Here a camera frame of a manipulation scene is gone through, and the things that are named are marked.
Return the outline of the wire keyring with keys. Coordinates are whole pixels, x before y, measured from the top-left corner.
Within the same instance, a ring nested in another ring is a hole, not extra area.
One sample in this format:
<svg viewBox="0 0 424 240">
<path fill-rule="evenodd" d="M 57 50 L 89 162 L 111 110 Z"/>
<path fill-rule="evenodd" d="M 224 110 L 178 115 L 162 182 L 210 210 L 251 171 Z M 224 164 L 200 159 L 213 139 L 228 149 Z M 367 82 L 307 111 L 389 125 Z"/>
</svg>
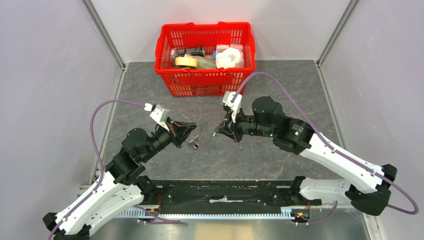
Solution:
<svg viewBox="0 0 424 240">
<path fill-rule="evenodd" d="M 194 136 L 194 138 L 190 141 L 187 141 L 187 147 L 191 150 L 198 151 L 199 150 L 199 141 L 200 141 L 200 134 L 203 131 L 203 127 L 201 125 L 198 125 L 197 128 L 199 129 L 199 132 Z"/>
</svg>

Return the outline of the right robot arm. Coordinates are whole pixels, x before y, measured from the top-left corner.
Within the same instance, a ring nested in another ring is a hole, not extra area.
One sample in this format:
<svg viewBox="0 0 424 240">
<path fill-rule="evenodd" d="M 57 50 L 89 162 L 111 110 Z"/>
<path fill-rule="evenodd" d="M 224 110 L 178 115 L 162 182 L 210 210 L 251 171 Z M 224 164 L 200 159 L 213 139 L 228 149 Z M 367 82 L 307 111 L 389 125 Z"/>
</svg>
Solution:
<svg viewBox="0 0 424 240">
<path fill-rule="evenodd" d="M 379 216 L 388 206 L 391 182 L 397 174 L 394 166 L 380 166 L 355 156 L 307 122 L 286 116 L 282 105 L 269 96 L 253 101 L 252 115 L 244 114 L 241 100 L 234 91 L 224 94 L 220 105 L 226 114 L 215 128 L 216 134 L 236 143 L 245 135 L 271 138 L 280 150 L 310 159 L 340 176 L 340 180 L 295 177 L 288 191 L 292 203 L 337 201 L 371 216 Z"/>
</svg>

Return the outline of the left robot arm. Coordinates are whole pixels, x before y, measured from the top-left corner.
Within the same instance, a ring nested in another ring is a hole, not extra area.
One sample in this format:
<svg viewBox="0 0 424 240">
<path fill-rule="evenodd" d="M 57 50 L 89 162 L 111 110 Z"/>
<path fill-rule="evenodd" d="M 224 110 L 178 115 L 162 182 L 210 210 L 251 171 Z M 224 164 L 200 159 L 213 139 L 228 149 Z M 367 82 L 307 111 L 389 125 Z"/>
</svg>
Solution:
<svg viewBox="0 0 424 240">
<path fill-rule="evenodd" d="M 152 204 L 159 192 L 152 180 L 142 175 L 144 163 L 173 144 L 181 148 L 198 126 L 168 118 L 148 134 L 133 128 L 121 142 L 120 151 L 101 169 L 99 178 L 64 210 L 47 213 L 43 222 L 50 240 L 88 240 L 107 222 L 141 203 Z"/>
</svg>

